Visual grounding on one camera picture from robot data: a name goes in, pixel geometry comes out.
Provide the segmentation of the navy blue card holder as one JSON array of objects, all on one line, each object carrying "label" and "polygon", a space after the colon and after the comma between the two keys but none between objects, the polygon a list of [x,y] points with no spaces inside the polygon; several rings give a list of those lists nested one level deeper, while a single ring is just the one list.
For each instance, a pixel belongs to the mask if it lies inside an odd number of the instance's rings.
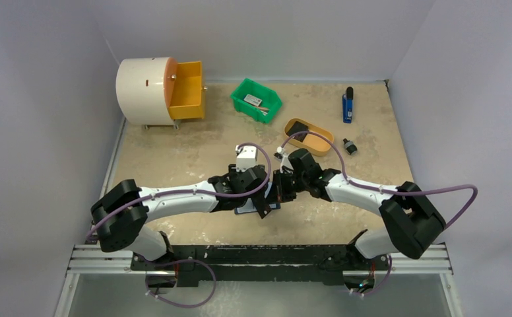
[{"label": "navy blue card holder", "polygon": [[235,215],[257,213],[261,218],[266,217],[272,210],[280,209],[277,200],[269,200],[272,183],[269,182],[254,194],[244,197],[245,202],[234,209]]}]

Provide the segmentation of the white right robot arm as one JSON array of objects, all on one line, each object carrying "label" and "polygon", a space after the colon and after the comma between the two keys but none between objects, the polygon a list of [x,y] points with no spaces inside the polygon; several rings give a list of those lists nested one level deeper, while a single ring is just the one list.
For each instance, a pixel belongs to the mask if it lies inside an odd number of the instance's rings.
[{"label": "white right robot arm", "polygon": [[380,190],[377,184],[350,184],[342,172],[322,169],[306,149],[287,153],[278,148],[280,168],[272,177],[271,193],[279,202],[296,199],[300,192],[329,202],[346,203],[379,215],[383,228],[364,229],[348,243],[346,259],[362,269],[372,258],[393,252],[417,260],[443,232],[446,222],[431,201],[419,195],[413,182]]}]

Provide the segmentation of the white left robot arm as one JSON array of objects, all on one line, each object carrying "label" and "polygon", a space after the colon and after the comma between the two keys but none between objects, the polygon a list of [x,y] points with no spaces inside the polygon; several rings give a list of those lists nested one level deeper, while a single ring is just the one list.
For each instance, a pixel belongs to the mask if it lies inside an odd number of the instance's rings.
[{"label": "white left robot arm", "polygon": [[91,207],[90,233],[103,252],[129,250],[164,270],[172,264],[172,247],[166,234],[149,229],[147,223],[184,213],[233,210],[248,199],[262,198],[268,180],[262,165],[174,188],[140,187],[133,179],[123,180]]}]

